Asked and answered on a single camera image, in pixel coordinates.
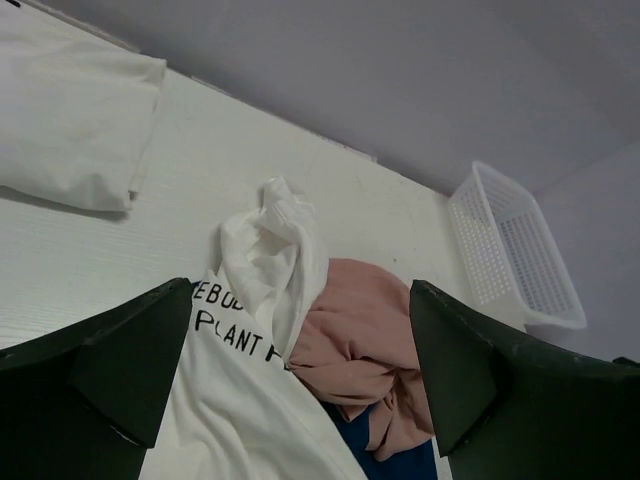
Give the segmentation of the white printed t shirt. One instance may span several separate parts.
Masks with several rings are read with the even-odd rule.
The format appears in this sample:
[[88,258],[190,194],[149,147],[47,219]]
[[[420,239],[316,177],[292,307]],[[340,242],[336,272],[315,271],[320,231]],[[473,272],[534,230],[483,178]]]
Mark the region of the white printed t shirt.
[[224,221],[144,479],[360,479],[320,403],[289,369],[329,259],[314,208],[276,177]]

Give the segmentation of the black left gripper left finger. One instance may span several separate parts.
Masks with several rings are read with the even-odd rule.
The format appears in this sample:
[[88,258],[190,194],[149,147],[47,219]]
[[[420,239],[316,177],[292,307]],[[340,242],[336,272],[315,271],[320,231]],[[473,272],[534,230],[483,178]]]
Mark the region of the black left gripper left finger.
[[2,478],[138,478],[159,434],[192,290],[174,278],[2,350]]

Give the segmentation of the blue t shirt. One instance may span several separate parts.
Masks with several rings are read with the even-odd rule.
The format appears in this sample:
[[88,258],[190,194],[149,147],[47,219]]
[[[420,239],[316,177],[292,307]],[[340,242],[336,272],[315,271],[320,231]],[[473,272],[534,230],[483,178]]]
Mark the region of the blue t shirt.
[[343,418],[338,405],[322,402],[322,407],[333,421],[341,437],[354,455],[366,477],[370,480],[437,480],[438,474],[431,441],[411,450],[394,454],[378,461],[373,451],[367,450],[370,437],[369,417],[374,409],[368,406],[352,421]]

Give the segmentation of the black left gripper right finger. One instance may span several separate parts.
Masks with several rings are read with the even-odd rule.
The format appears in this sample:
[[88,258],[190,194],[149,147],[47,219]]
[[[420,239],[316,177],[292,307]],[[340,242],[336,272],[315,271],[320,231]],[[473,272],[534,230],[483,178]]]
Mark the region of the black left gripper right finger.
[[424,280],[410,319],[439,454],[456,479],[635,479],[639,366],[581,355]]

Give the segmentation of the pink t shirt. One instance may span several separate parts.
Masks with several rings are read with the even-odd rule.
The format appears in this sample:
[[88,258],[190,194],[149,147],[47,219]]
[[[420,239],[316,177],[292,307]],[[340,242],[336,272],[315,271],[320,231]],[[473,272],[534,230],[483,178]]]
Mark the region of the pink t shirt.
[[329,262],[288,361],[347,422],[369,415],[367,450],[380,462],[429,441],[434,427],[409,312],[409,288],[379,266]]

